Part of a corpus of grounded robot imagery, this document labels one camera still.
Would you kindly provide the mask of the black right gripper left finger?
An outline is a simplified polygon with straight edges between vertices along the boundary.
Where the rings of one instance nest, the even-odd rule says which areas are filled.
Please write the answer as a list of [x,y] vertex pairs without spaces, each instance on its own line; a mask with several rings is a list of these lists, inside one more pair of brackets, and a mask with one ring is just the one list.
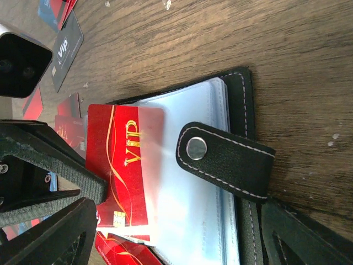
[[1,264],[87,264],[96,227],[95,203],[80,198],[1,244]]

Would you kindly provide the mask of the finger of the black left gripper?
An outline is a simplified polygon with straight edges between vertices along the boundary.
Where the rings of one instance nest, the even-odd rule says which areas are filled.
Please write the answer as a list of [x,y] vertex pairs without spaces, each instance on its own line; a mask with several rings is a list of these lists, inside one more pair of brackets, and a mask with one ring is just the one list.
[[68,197],[1,212],[1,228],[55,214],[81,197],[79,190],[64,190],[60,193]]
[[79,186],[81,197],[106,200],[108,184],[47,124],[1,124],[1,157],[12,155]]

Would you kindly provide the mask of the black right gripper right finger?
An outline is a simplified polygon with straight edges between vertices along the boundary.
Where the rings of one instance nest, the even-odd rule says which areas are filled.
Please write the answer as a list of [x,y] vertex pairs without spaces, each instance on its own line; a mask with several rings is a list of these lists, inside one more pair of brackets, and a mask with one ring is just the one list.
[[352,264],[352,242],[278,200],[261,209],[270,264]]

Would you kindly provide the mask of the black card holder wallet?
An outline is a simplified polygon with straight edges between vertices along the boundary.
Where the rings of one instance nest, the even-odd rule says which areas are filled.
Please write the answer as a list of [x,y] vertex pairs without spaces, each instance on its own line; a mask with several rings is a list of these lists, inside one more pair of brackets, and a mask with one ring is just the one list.
[[261,205],[275,151],[256,141],[247,67],[115,101],[162,108],[161,235],[165,264],[267,264]]

